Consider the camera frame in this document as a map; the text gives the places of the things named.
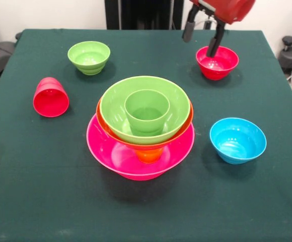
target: red bowl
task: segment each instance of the red bowl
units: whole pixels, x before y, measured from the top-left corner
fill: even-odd
[[[196,60],[203,75],[210,80],[220,80],[226,77],[239,63],[238,55],[231,49],[219,46],[215,57],[207,57],[208,46],[196,53]]]
[[[98,123],[100,124],[101,128],[114,140],[118,141],[121,144],[126,145],[127,147],[135,150],[136,155],[139,157],[140,161],[143,163],[154,163],[156,162],[162,152],[163,152],[163,147],[170,144],[172,141],[178,139],[182,134],[184,134],[187,129],[190,127],[192,120],[193,120],[193,115],[194,115],[194,110],[193,110],[193,105],[190,101],[191,104],[191,109],[190,109],[190,114],[186,120],[186,122],[183,124],[183,126],[179,129],[179,131],[170,139],[162,142],[162,143],[158,143],[158,144],[152,144],[152,145],[137,145],[137,144],[131,144],[128,143],[126,141],[123,141],[122,139],[120,139],[118,136],[116,136],[111,129],[109,128],[109,126],[105,123],[105,121],[103,120],[101,113],[100,113],[100,100],[97,104],[97,108],[96,108],[96,115],[97,115],[97,120]]]

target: plastic bowl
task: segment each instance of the plastic bowl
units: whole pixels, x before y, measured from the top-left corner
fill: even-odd
[[[207,57],[208,46],[196,53],[196,60],[203,75],[213,81],[226,77],[239,63],[238,55],[231,49],[219,46],[215,57]]]
[[[227,163],[242,164],[260,156],[266,149],[263,131],[242,118],[229,117],[217,121],[210,139],[218,155]]]
[[[109,56],[109,47],[97,41],[75,44],[67,52],[67,57],[78,70],[89,76],[100,73]]]
[[[126,117],[124,103],[134,91],[152,89],[163,93],[170,101],[168,119],[163,133],[156,136],[134,136]],[[100,113],[109,128],[122,140],[140,145],[158,144],[175,135],[190,114],[190,101],[186,93],[175,83],[160,77],[138,76],[121,80],[101,97]]]
[[[152,164],[152,163],[155,163],[156,161],[158,161],[158,159],[162,155],[163,147],[165,147],[166,145],[169,145],[171,142],[178,139],[190,127],[192,120],[193,120],[193,115],[194,115],[193,105],[192,105],[191,101],[190,101],[190,106],[191,106],[190,114],[189,114],[186,122],[179,129],[179,131],[174,136],[172,136],[170,139],[168,139],[162,143],[155,144],[155,145],[131,144],[131,143],[123,141],[118,136],[116,136],[115,133],[112,132],[112,130],[109,128],[109,126],[105,123],[105,121],[103,120],[103,118],[100,114],[100,100],[99,100],[97,108],[96,108],[96,116],[97,116],[97,120],[98,120],[100,127],[103,129],[103,131],[105,133],[107,133],[112,139],[116,140],[117,142],[124,144],[127,147],[133,149],[141,162],[146,163],[146,164]]]
[[[87,144],[95,159],[106,168],[131,180],[150,180],[181,163],[194,144],[194,127],[164,148],[160,160],[154,164],[139,162],[132,149],[110,138],[99,126],[94,115],[87,128]]]

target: green bowl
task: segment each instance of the green bowl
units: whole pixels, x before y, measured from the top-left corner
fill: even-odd
[[[134,136],[130,130],[124,103],[128,95],[141,89],[159,91],[170,101],[168,118],[160,135]],[[182,88],[164,78],[152,76],[130,77],[107,89],[101,97],[100,113],[109,128],[124,141],[139,145],[150,145],[161,143],[177,133],[189,116],[190,101]]]
[[[90,76],[101,72],[109,56],[109,47],[97,41],[75,44],[67,52],[67,57],[79,71]]]

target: overturned red cup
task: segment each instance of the overturned red cup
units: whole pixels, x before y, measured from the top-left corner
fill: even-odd
[[[56,78],[46,77],[37,85],[33,107],[44,117],[57,117],[68,109],[69,98]]]

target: bowl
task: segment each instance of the bowl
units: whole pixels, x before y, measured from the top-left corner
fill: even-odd
[[[213,81],[226,77],[239,63],[238,55],[231,49],[219,46],[214,57],[207,57],[208,46],[196,53],[196,60],[203,75]]]
[[[100,73],[109,56],[109,47],[97,41],[75,44],[67,52],[67,57],[78,70],[89,76]]]
[[[154,164],[141,163],[132,149],[118,143],[99,126],[94,115],[87,128],[87,144],[91,154],[104,167],[131,180],[155,179],[181,163],[194,144],[194,127],[189,128],[164,148],[160,160]]]
[[[125,113],[125,99],[141,89],[152,89],[164,94],[170,109],[162,134],[155,136],[133,135]],[[150,145],[161,143],[175,135],[187,120],[190,101],[186,93],[175,83],[160,77],[137,76],[121,80],[109,87],[101,97],[100,113],[109,128],[129,143]]]
[[[170,102],[161,92],[141,89],[126,98],[124,107],[133,135],[155,136],[163,131]]]
[[[161,142],[161,143],[158,143],[158,144],[154,144],[154,145],[131,144],[131,143],[128,143],[128,142],[120,139],[114,132],[112,132],[112,130],[109,128],[109,126],[103,120],[103,118],[100,114],[100,100],[99,100],[97,108],[96,108],[96,116],[97,116],[97,120],[98,120],[100,127],[103,129],[103,131],[107,135],[109,135],[112,139],[116,140],[117,142],[127,146],[128,148],[133,149],[141,162],[146,163],[146,164],[152,164],[152,163],[155,163],[156,161],[158,161],[158,159],[162,155],[163,147],[169,145],[171,142],[178,139],[190,127],[192,120],[193,120],[193,115],[194,115],[193,105],[192,105],[191,101],[190,101],[190,107],[191,107],[190,114],[189,114],[187,120],[185,121],[185,123],[183,124],[183,126],[178,130],[178,132],[174,136],[169,138],[168,140]]]
[[[266,149],[263,131],[254,123],[236,117],[217,121],[210,139],[218,155],[227,163],[242,164],[260,156]]]

